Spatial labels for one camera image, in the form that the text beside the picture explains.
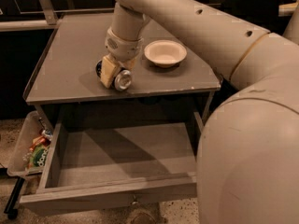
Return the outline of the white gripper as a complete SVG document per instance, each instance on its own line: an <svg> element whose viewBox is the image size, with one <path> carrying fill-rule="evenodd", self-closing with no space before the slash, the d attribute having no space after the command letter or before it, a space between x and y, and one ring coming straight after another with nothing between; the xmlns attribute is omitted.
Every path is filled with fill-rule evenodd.
<svg viewBox="0 0 299 224"><path fill-rule="evenodd" d="M136 56L139 54L144 39L135 41L124 40L116 36L112 29L107 30L105 46L107 51L118 61L124 62L123 67L132 70L136 64ZM110 88L115 76L120 72L121 66L110 55L102 59L100 80L106 88Z"/></svg>

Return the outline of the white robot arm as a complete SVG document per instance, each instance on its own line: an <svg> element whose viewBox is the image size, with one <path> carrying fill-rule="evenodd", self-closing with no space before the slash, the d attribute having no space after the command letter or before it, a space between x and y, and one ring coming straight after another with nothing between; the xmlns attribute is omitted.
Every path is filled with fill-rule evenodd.
<svg viewBox="0 0 299 224"><path fill-rule="evenodd" d="M193 0L116 0L183 42L238 92L197 152L200 224L299 224L299 46Z"/></svg>

